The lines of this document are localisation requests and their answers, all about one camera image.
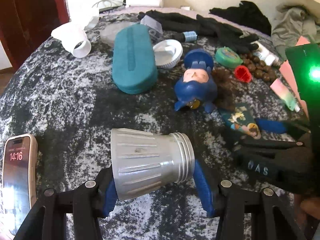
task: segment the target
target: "door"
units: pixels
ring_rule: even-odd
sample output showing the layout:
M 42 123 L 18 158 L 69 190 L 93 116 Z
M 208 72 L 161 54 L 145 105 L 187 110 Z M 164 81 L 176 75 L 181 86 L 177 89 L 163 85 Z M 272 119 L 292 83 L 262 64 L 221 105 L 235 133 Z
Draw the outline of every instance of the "door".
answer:
M 0 0 L 0 8 L 0 40 L 15 69 L 69 21 L 65 0 Z

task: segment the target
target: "wooden floor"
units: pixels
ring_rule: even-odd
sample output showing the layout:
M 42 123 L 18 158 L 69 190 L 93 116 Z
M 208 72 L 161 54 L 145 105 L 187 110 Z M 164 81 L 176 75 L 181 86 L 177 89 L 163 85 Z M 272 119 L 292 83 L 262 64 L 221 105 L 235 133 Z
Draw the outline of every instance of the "wooden floor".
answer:
M 12 73 L 0 74 L 0 95 L 3 93 L 12 76 Z

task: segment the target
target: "green led light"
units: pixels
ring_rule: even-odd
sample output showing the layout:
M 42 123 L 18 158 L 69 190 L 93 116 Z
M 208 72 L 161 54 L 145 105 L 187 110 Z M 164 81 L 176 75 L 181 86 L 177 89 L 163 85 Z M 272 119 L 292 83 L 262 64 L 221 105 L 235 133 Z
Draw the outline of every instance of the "green led light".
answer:
M 320 67 L 311 67 L 309 71 L 309 77 L 314 82 L 320 82 Z

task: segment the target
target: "pink card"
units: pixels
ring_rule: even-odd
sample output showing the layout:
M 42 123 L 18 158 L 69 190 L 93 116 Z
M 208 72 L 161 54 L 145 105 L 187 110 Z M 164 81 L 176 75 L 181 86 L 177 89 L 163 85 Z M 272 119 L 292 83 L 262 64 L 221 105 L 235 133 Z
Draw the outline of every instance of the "pink card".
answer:
M 309 43 L 310 43 L 310 41 L 307 38 L 301 36 L 299 38 L 296 46 L 309 44 Z M 289 62 L 286 60 L 281 65 L 279 70 L 280 70 L 281 74 L 284 76 L 284 78 L 287 81 L 287 83 L 289 84 L 289 86 L 291 87 L 291 89 L 294 92 L 296 98 L 299 100 L 300 104 L 302 105 L 303 111 L 306 113 L 307 117 L 309 118 L 307 104 L 306 104 L 306 102 L 304 100 L 300 99 L 300 96 L 299 96 L 299 93 L 298 93 L 297 83 L 296 83 L 296 80 L 294 78 L 294 75 L 293 75 L 293 72 L 292 72 L 292 68 L 291 68 Z

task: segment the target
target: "patterned tablecloth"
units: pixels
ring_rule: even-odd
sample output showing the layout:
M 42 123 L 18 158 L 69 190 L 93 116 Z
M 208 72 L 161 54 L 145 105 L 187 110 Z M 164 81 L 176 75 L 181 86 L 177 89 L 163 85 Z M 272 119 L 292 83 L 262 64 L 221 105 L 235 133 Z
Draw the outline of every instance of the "patterned tablecloth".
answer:
M 99 30 L 119 21 L 136 22 L 137 16 L 101 18 L 87 32 L 92 50 L 84 58 L 73 57 L 60 41 L 50 37 L 25 61 L 0 97 L 0 152 L 11 136 L 35 135 L 39 150 L 36 185 L 40 194 L 46 187 L 57 191 L 74 189 L 108 167 L 112 128 L 182 132 L 207 164 L 221 171 L 222 177 L 250 190 L 265 187 L 266 183 L 249 179 L 233 165 L 230 152 L 221 143 L 219 128 L 224 122 L 218 111 L 174 111 L 173 86 L 184 72 L 183 65 L 159 70 L 157 83 L 147 93 L 128 95 L 117 89 L 111 76 L 112 48 L 100 41 Z M 171 33 L 165 32 L 163 39 L 170 37 Z M 260 42 L 272 49 L 268 39 L 262 37 Z M 206 37 L 199 37 L 196 44 L 212 55 L 219 45 L 216 39 Z M 193 46 L 184 43 L 183 49 L 188 51 Z M 247 102 L 254 117 L 292 118 L 262 80 L 239 83 L 235 101 Z M 287 135 L 262 134 L 268 139 L 290 140 Z M 292 202 L 291 194 L 271 187 L 287 204 Z M 71 215 L 68 220 L 68 239 L 73 239 Z M 100 220 L 100 227 L 104 239 L 212 239 L 218 221 L 206 217 L 191 179 L 136 199 L 117 201 L 110 216 Z

